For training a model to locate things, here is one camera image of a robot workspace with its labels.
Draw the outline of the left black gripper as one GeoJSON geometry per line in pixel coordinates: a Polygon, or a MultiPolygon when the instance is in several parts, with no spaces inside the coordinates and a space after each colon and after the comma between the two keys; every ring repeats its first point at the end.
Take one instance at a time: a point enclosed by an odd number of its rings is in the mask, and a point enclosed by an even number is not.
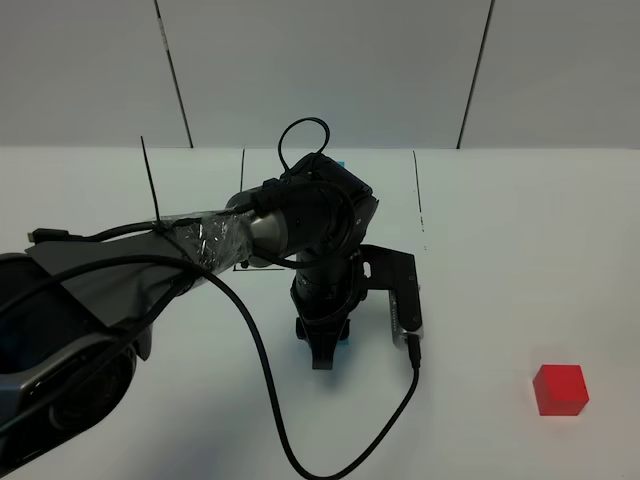
{"type": "Polygon", "coordinates": [[[311,350],[312,369],[333,369],[338,344],[348,339],[351,312],[366,296],[362,251],[298,270],[291,288],[297,310],[296,335],[311,350]]]}

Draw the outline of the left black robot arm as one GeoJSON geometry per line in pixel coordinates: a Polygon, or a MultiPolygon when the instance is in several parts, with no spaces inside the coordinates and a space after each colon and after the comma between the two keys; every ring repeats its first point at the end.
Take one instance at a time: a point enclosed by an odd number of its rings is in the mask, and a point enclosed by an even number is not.
{"type": "Polygon", "coordinates": [[[1,258],[1,471],[8,474],[109,415],[152,348],[169,303],[238,265],[294,271],[296,333],[333,366],[361,301],[373,190],[311,153],[221,210],[93,236],[36,230],[1,258]]]}

